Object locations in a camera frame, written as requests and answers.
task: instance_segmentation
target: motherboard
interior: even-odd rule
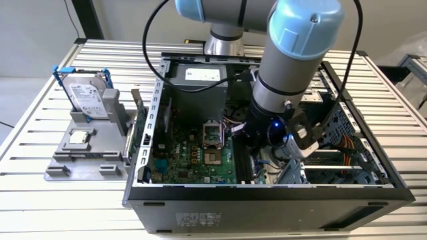
[[[213,127],[207,127],[209,138]],[[225,137],[221,149],[203,145],[203,129],[174,127],[170,153],[155,159],[153,182],[165,184],[235,184],[234,143]]]

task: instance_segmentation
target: black connector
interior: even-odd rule
[[[358,55],[359,55],[361,57],[369,57],[369,54],[367,54],[366,51],[358,50],[358,51],[355,51],[355,52],[358,53]]]
[[[78,38],[75,39],[75,41],[74,41],[74,44],[86,44],[87,41],[89,41],[87,38],[80,38],[80,37],[78,37]]]
[[[241,73],[241,75],[237,76],[237,79],[242,80],[242,82],[253,82],[254,81],[254,77],[253,77],[251,70],[250,69],[245,70]]]

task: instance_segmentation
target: case label sticker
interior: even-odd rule
[[[221,70],[205,68],[189,68],[186,70],[186,80],[219,81]]]
[[[70,84],[71,93],[82,112],[91,118],[109,117],[99,90],[90,84]]]
[[[215,227],[221,224],[222,212],[177,212],[181,227]]]

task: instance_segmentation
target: slotted metal worktable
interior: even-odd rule
[[[406,55],[398,64],[399,67],[407,67],[418,79],[427,85],[427,57],[418,55]]]
[[[150,44],[147,48],[154,63],[162,52],[203,53],[201,44]],[[263,47],[246,48],[250,57],[262,53]],[[347,51],[326,55],[341,77],[349,57]],[[141,43],[89,40],[72,46],[62,66],[107,67],[126,107],[135,108],[134,88],[141,88],[150,105],[155,76],[143,61]],[[181,234],[166,238],[427,239],[427,123],[369,57],[357,55],[351,69],[347,90],[417,202],[353,232]],[[159,239],[162,236],[147,234],[135,212],[122,206],[125,181],[44,181],[70,124],[70,109],[64,91],[51,77],[0,147],[0,239]]]

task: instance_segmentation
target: black cable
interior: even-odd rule
[[[273,168],[277,169],[277,170],[282,170],[282,169],[283,169],[283,168],[277,167],[277,166],[274,166],[274,165],[271,165],[270,163],[266,163],[266,162],[262,162],[262,164],[267,164],[270,167],[273,167]]]
[[[214,84],[209,85],[209,86],[205,86],[199,89],[195,89],[195,90],[187,90],[187,89],[182,89],[181,87],[178,87],[175,84],[171,83],[171,81],[169,79],[166,79],[161,73],[158,72],[157,68],[154,67],[153,65],[153,62],[150,61],[149,59],[149,54],[147,54],[147,35],[149,35],[149,30],[150,30],[150,26],[153,24],[153,21],[162,9],[162,7],[167,4],[170,0],[163,0],[163,2],[159,4],[159,6],[155,8],[155,10],[153,11],[153,14],[149,18],[149,21],[146,23],[146,28],[145,28],[145,32],[143,32],[143,35],[142,35],[142,53],[145,55],[145,59],[146,59],[146,62],[147,62],[147,65],[151,69],[151,71],[154,72],[154,74],[158,76],[158,78],[165,81],[173,88],[175,88],[177,90],[185,92],[185,93],[201,93],[211,88],[214,88],[215,86],[221,85],[222,83],[226,83],[231,80],[235,80],[237,77],[235,76],[229,76],[226,77],[225,79],[219,80],[218,82],[215,82]]]
[[[353,43],[353,49],[351,49],[351,54],[350,54],[350,58],[349,58],[349,64],[347,64],[347,68],[346,68],[346,73],[345,73],[345,78],[342,80],[342,86],[338,92],[338,96],[335,99],[335,103],[334,106],[331,108],[331,111],[329,112],[321,126],[323,128],[326,128],[329,122],[331,121],[333,117],[334,117],[334,113],[337,112],[337,108],[339,107],[341,104],[341,100],[343,97],[343,93],[346,90],[346,84],[347,84],[347,80],[349,80],[349,75],[350,75],[350,70],[353,67],[353,63],[354,63],[354,58],[355,58],[355,54],[357,54],[357,50],[358,50],[358,45],[359,45],[359,40],[361,40],[361,35],[362,35],[362,28],[363,28],[363,11],[362,11],[362,5],[361,5],[361,1],[359,0],[354,0],[354,4],[355,4],[355,8],[358,10],[358,18],[359,18],[359,22],[358,22],[358,30],[355,33],[355,38],[354,38],[354,43]]]
[[[281,171],[277,171],[277,172],[269,171],[267,173],[269,173],[270,175],[278,175],[279,173],[282,173],[282,170],[281,170]]]
[[[68,9],[67,0],[64,0],[64,3],[66,3],[66,8],[67,8],[67,13],[68,13],[70,21],[71,21],[71,23],[72,23],[72,26],[74,26],[75,32],[78,33],[78,38],[80,38],[79,30],[78,30],[78,28],[76,28],[76,25],[75,25],[75,21],[74,21],[72,15],[70,14],[70,9]]]
[[[10,127],[10,128],[15,128],[15,126],[12,126],[12,125],[10,125],[10,124],[4,123],[3,121],[0,121],[0,124],[3,124],[4,126],[7,126],[7,127]]]

